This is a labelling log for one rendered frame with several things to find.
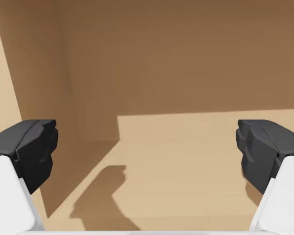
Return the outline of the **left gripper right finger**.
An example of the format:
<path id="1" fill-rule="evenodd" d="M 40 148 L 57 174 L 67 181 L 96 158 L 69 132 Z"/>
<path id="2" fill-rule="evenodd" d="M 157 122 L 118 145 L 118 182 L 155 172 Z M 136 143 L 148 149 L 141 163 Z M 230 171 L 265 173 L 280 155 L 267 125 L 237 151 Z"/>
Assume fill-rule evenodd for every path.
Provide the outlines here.
<path id="1" fill-rule="evenodd" d="M 252 232 L 294 232 L 294 132 L 269 120 L 240 119 L 244 177 L 262 194 Z"/>

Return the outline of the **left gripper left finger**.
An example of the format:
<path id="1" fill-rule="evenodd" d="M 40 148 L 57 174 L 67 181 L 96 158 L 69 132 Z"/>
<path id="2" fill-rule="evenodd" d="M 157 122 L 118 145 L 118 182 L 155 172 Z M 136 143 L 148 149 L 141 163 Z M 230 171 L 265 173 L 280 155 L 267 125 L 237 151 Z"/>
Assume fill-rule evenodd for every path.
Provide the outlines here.
<path id="1" fill-rule="evenodd" d="M 54 119 L 21 121 L 0 132 L 0 235 L 44 230 L 31 198 L 50 176 Z"/>

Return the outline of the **pale wooden shelf unit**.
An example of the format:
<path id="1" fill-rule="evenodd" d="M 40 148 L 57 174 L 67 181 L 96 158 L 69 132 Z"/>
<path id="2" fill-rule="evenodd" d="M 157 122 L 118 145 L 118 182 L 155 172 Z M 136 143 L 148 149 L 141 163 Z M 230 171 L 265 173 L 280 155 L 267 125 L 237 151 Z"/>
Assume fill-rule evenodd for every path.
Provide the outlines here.
<path id="1" fill-rule="evenodd" d="M 0 132 L 55 119 L 48 231 L 248 230 L 239 119 L 294 132 L 294 0 L 0 0 Z"/>

